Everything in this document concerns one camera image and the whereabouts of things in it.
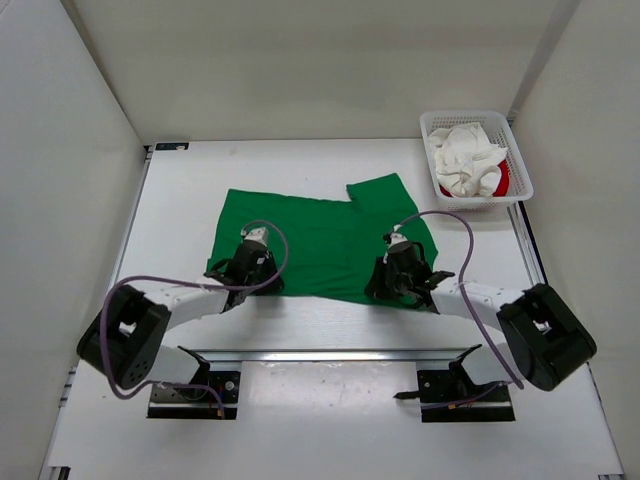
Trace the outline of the green t shirt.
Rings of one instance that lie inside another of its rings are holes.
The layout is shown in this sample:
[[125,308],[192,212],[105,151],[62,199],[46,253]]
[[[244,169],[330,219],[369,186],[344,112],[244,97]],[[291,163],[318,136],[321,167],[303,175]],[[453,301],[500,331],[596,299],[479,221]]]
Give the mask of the green t shirt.
[[283,296],[374,305],[364,290],[385,253],[382,236],[418,208],[395,173],[349,184],[346,192],[347,201],[334,201],[230,189],[206,268],[232,257],[248,222],[267,220],[289,245]]

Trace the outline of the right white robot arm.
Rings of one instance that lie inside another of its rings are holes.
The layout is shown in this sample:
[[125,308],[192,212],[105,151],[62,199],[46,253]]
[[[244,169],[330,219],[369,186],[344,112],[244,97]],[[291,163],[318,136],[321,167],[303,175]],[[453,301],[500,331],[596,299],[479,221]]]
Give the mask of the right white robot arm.
[[594,338],[551,286],[509,290],[462,281],[452,272],[432,270],[418,242],[393,234],[385,243],[365,287],[367,297],[465,318],[481,332],[491,327],[505,338],[487,354],[472,347],[460,357],[461,367],[449,375],[458,398],[470,400],[485,384],[508,380],[552,391],[596,354]]

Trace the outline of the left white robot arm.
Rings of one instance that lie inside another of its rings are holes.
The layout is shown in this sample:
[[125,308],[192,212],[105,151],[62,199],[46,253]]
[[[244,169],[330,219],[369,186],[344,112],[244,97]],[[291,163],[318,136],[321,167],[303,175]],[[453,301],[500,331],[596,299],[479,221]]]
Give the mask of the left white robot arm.
[[128,400],[148,385],[172,388],[188,400],[220,394],[210,386],[209,365],[184,347],[163,344],[166,332],[202,317],[226,313],[251,295],[279,292],[289,260],[284,242],[280,265],[266,230],[243,236],[234,256],[196,281],[135,275],[115,283],[102,308],[80,337],[76,353],[107,378],[116,397]]

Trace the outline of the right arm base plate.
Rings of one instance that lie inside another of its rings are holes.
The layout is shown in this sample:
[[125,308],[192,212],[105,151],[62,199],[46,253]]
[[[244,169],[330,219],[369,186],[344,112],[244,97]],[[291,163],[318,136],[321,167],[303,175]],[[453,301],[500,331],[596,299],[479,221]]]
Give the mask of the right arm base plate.
[[513,422],[509,388],[501,381],[474,384],[461,364],[421,366],[413,391],[397,392],[397,401],[417,400],[423,423]]

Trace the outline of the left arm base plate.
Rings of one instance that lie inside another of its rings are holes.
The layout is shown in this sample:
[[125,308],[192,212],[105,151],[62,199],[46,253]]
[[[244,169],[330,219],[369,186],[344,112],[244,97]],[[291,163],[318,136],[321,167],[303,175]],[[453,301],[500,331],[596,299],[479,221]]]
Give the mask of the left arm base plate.
[[226,420],[237,418],[241,383],[239,362],[213,362],[206,384],[216,391],[220,401],[202,389],[156,387],[147,406],[149,419]]

